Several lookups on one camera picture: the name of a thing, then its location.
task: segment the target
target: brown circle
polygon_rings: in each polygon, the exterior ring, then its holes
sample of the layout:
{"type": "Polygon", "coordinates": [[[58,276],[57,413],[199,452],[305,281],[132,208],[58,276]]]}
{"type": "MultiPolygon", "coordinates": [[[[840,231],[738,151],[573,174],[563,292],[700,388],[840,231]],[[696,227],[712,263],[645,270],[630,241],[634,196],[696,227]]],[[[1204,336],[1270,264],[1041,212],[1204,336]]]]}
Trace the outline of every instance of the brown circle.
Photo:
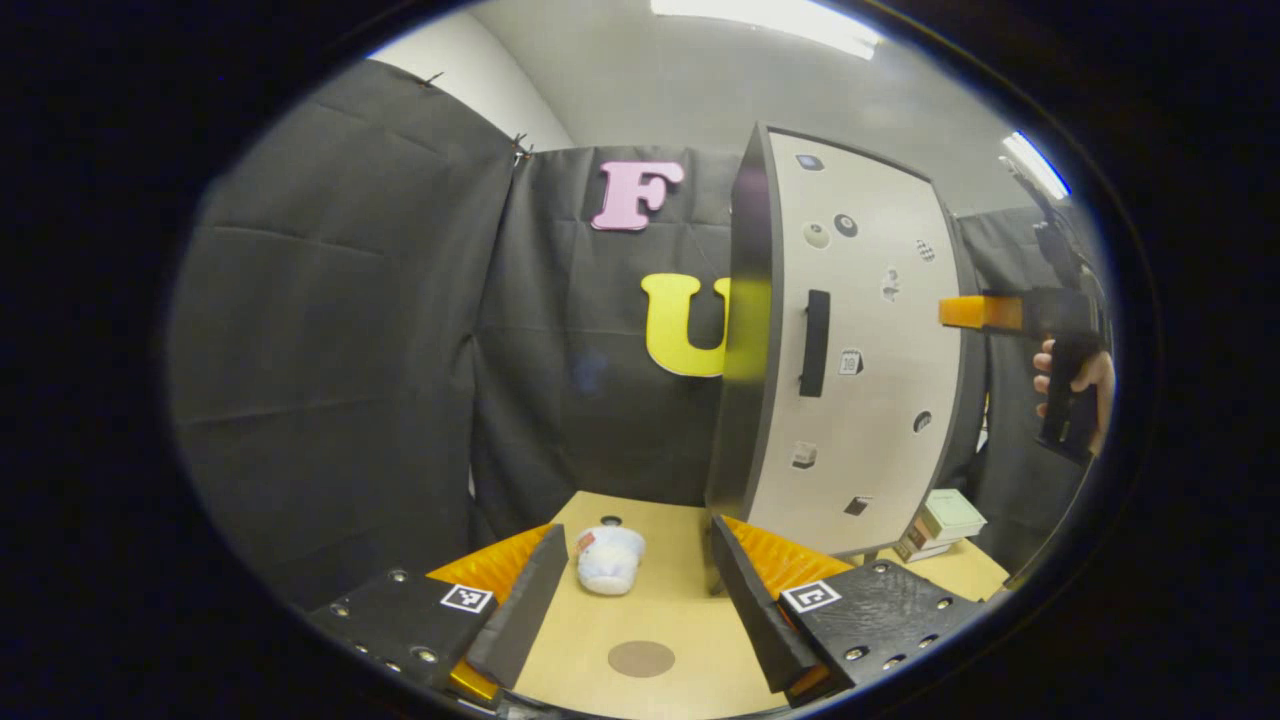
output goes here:
{"type": "Polygon", "coordinates": [[[609,666],[631,678],[654,678],[676,664],[671,648],[649,641],[632,641],[609,651],[609,666]]]}

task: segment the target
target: yellow letter u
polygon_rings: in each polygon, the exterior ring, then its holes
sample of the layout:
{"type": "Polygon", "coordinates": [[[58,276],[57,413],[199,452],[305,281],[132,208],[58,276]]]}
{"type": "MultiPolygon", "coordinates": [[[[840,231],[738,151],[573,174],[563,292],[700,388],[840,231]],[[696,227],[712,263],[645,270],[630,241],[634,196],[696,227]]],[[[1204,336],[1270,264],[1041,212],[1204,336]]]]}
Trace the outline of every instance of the yellow letter u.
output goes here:
{"type": "MultiPolygon", "coordinates": [[[[714,378],[724,372],[724,337],[714,350],[694,347],[689,342],[689,304],[701,284],[698,278],[677,273],[658,273],[640,281],[640,287],[649,293],[644,343],[653,361],[669,373],[714,378]]],[[[721,278],[712,287],[724,300],[727,336],[730,279],[721,278]]]]}

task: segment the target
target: wooden table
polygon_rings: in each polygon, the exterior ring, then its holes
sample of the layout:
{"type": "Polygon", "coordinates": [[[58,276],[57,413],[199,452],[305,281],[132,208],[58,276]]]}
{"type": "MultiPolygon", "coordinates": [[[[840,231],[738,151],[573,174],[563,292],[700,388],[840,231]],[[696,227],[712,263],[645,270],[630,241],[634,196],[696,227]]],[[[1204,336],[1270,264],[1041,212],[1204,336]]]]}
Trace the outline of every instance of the wooden table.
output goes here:
{"type": "MultiPolygon", "coordinates": [[[[625,720],[701,720],[786,705],[771,693],[746,630],[728,596],[708,594],[714,577],[704,551],[705,509],[662,505],[589,492],[576,493],[556,515],[572,546],[586,528],[616,515],[648,543],[636,584],[621,597],[603,597],[577,582],[570,560],[520,675],[517,693],[581,712],[625,720]],[[652,678],[632,678],[609,665],[609,651],[632,641],[660,643],[675,665],[652,678]]],[[[892,551],[881,557],[897,561],[892,551]]],[[[913,571],[978,600],[1004,580],[977,547],[911,562],[913,571]]]]}

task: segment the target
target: fluorescent light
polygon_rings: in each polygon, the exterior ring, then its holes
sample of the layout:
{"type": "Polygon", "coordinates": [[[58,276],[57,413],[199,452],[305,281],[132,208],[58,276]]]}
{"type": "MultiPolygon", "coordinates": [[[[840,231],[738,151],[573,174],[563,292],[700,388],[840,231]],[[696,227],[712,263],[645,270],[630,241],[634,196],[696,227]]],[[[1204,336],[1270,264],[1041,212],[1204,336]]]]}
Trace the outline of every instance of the fluorescent light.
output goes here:
{"type": "Polygon", "coordinates": [[[765,27],[870,60],[881,36],[810,0],[649,0],[655,15],[717,18],[765,27]]]}
{"type": "Polygon", "coordinates": [[[1057,170],[1053,169],[1053,165],[1048,164],[1048,160],[1039,154],[1039,150],[1036,150],[1036,146],[1032,145],[1030,141],[1023,136],[1023,133],[1015,132],[1014,135],[1006,137],[1005,147],[1007,147],[1009,151],[1021,161],[1023,167],[1027,168],[1027,172],[1036,178],[1036,182],[1038,182],[1046,192],[1053,196],[1053,200],[1061,200],[1071,193],[1071,191],[1066,188],[1066,183],[1062,182],[1062,178],[1059,177],[1057,170]]]}

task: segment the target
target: ceiling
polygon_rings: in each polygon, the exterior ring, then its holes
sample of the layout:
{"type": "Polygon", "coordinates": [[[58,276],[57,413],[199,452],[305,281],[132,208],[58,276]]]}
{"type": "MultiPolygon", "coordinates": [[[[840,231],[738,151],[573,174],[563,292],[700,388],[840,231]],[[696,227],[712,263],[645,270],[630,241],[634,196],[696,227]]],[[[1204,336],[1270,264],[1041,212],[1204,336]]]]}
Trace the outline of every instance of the ceiling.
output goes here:
{"type": "Polygon", "coordinates": [[[740,152],[765,120],[913,167],[960,215],[1030,205],[997,161],[1014,128],[891,40],[863,60],[739,23],[659,18],[649,0],[490,0],[470,12],[580,146],[740,152]]]}

